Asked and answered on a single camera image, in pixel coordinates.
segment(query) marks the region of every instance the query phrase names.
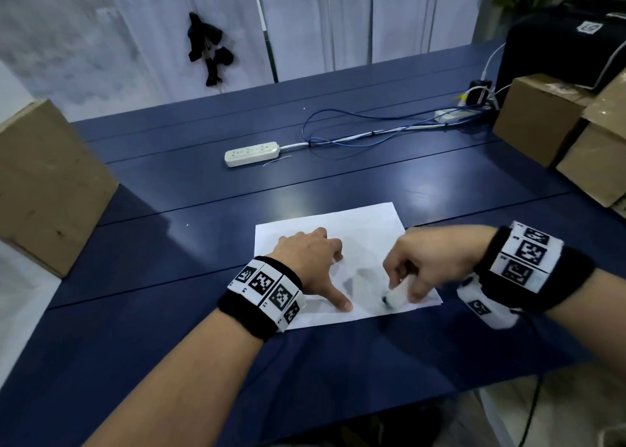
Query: person's left arm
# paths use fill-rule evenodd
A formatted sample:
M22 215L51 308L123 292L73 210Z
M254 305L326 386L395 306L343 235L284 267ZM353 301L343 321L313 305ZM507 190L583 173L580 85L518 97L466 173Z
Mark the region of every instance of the person's left arm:
M280 238L268 256L300 278L307 294L340 310L352 304L331 283L341 241L326 230ZM156 365L84 444L207 446L215 444L263 341L219 309L209 314Z

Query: black bag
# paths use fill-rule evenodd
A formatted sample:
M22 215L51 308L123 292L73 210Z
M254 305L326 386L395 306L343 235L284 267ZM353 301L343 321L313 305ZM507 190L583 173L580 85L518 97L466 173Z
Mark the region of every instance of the black bag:
M626 1L569 0L511 28L496 90L514 78L545 73L597 93L624 68ZM505 92L498 98L503 101Z

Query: table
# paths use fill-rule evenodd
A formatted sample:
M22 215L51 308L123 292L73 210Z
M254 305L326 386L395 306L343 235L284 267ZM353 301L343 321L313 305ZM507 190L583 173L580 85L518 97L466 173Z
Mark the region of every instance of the table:
M405 227L518 219L626 276L624 222L484 123L366 150L295 151L268 166L223 163L229 149L297 142L301 123L320 108L392 115L449 106L498 45L77 123L122 186L0 391L2 444L80 445L215 308L253 256L256 224L391 201ZM328 114L310 131L338 137L380 127ZM220 445L276 440L589 358L547 319L537 321L540 349L527 325L493 331L454 291L441 293L441 306L270 340Z

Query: brown cardboard box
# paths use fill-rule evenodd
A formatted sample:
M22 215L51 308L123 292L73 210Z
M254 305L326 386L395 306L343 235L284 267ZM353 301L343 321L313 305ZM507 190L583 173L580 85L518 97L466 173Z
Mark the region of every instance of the brown cardboard box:
M59 277L118 186L50 101L0 123L0 238Z
M626 217L626 70L600 92L583 118L589 125L557 169Z
M547 75L513 80L493 131L515 149L551 166L569 144L593 95Z

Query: person's left hand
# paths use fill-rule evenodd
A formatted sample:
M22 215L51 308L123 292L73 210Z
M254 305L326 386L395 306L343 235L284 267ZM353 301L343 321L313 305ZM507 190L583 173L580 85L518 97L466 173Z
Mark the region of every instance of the person's left hand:
M287 238L281 236L269 257L293 270L304 286L303 293L325 297L342 312L352 310L352 302L331 282L329 270L334 262L343 258L341 240L328 239L326 229L313 233L302 231Z

